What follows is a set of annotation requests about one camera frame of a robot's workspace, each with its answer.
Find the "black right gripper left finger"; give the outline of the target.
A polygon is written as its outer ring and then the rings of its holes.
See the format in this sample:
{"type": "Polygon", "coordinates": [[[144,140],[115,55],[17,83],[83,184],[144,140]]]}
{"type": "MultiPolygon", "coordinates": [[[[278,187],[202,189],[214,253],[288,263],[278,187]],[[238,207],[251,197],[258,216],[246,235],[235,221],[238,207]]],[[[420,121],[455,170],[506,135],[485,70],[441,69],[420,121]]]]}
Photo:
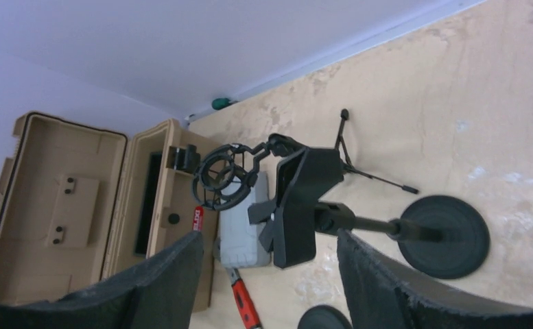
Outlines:
{"type": "Polygon", "coordinates": [[[0,328],[188,328],[204,243],[192,231],[153,257],[55,302],[0,304],[0,328]]]}

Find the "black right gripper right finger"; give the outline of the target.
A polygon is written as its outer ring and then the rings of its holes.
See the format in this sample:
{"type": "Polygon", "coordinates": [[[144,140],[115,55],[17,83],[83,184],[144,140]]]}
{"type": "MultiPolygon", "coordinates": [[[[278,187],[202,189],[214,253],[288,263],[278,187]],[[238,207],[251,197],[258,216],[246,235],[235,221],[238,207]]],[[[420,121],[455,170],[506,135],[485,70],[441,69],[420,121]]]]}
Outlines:
{"type": "Polygon", "coordinates": [[[533,328],[533,308],[473,295],[340,230],[337,257],[354,328],[533,328]]]}

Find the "black tripod microphone stand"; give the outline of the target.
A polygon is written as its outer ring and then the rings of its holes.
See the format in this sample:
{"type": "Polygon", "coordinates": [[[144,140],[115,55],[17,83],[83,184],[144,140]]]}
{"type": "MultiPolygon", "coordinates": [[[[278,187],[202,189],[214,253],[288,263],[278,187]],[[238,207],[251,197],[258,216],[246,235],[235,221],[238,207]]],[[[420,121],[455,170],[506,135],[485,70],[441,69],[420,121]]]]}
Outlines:
{"type": "Polygon", "coordinates": [[[259,183],[261,174],[274,180],[274,193],[282,195],[302,161],[316,169],[314,180],[327,193],[354,174],[395,186],[417,195],[419,190],[410,185],[358,169],[348,153],[345,128],[351,113],[340,110],[340,122],[334,144],[330,147],[312,147],[281,133],[270,134],[255,146],[226,143],[203,156],[195,167],[191,194],[199,206],[207,210],[224,211],[242,203],[259,183]]]}

